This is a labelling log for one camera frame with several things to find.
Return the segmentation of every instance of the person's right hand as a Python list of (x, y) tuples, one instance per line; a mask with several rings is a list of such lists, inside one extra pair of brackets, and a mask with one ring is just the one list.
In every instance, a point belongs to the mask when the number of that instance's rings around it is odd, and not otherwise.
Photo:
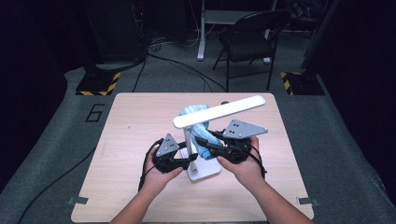
[[(252, 149), (250, 153), (260, 160), (260, 155), (254, 149), (259, 150), (259, 138), (257, 136), (251, 136), (250, 142)], [(263, 181), (262, 169), (251, 157), (239, 164), (233, 164), (223, 157), (218, 157), (218, 161), (224, 169), (233, 173), (236, 179), (241, 183), (247, 190), (252, 191), (254, 187), (259, 186), (258, 183)]]

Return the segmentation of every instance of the forearm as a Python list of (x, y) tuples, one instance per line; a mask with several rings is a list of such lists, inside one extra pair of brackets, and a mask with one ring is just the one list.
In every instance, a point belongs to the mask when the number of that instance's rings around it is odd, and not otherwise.
[(110, 223), (141, 223), (154, 198), (142, 190), (139, 191)]
[(265, 180), (249, 190), (271, 223), (313, 223), (300, 210), (283, 198)]

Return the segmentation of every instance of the white desk lamp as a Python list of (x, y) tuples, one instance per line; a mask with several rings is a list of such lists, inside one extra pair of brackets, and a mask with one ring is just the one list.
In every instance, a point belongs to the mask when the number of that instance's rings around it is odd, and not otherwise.
[[(174, 118), (174, 125), (178, 129), (183, 129), (184, 137), (186, 138), (186, 148), (181, 149), (181, 156), (188, 158), (196, 148), (191, 142), (191, 127), (194, 124), (205, 123), (213, 119), (220, 119), (230, 116), (232, 114), (240, 113), (261, 105), (265, 105), (265, 100), (260, 95), (248, 97), (242, 100), (230, 102), (225, 105), (218, 105), (210, 107), (206, 110), (197, 111), (194, 113), (178, 116)], [(203, 178), (216, 175), (220, 172), (221, 168), (217, 160), (206, 161), (200, 156), (190, 162), (189, 174), (191, 181), (201, 180)]]

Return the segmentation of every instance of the hand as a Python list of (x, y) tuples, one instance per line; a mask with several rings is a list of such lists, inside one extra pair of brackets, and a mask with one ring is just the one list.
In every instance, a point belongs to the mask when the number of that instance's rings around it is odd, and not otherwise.
[[(259, 138), (256, 136), (251, 136), (250, 142), (252, 145), (252, 149), (250, 153), (255, 156), (258, 160), (260, 160), (260, 155), (254, 149), (259, 150)], [(241, 183), (247, 190), (252, 191), (255, 186), (258, 186), (258, 182), (262, 182), (262, 169), (251, 157), (247, 157), (247, 159), (239, 164), (233, 164), (230, 161), (222, 157), (218, 157), (218, 161), (224, 169), (233, 173), (236, 179)]]
[(180, 173), (183, 171), (183, 168), (181, 167), (178, 167), (167, 174), (157, 170), (157, 168), (154, 167), (154, 163), (152, 162), (152, 157), (154, 156), (155, 151), (156, 148), (153, 148), (148, 155), (145, 167), (145, 173), (147, 173), (147, 171), (148, 173), (146, 174), (145, 183), (141, 189), (141, 191), (148, 192), (149, 195), (152, 195), (153, 197), (156, 197), (158, 194), (160, 194), (165, 188), (166, 184), (176, 176), (180, 175)]

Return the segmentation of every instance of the black chair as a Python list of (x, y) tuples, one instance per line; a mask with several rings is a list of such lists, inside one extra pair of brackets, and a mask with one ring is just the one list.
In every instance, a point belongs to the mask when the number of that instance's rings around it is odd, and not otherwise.
[[(239, 19), (229, 30), (219, 35), (222, 50), (213, 66), (213, 70), (218, 62), (227, 61), (226, 91), (229, 90), (230, 78), (256, 75), (264, 72), (269, 72), (267, 90), (270, 89), (278, 36), (289, 20), (290, 13), (283, 9), (255, 12)], [(265, 30), (271, 31), (268, 38), (264, 36)], [(221, 59), (224, 51), (227, 53), (227, 58)], [(252, 64), (253, 61), (263, 58), (271, 59), (269, 71), (230, 77), (230, 62), (250, 61), (249, 64)]]

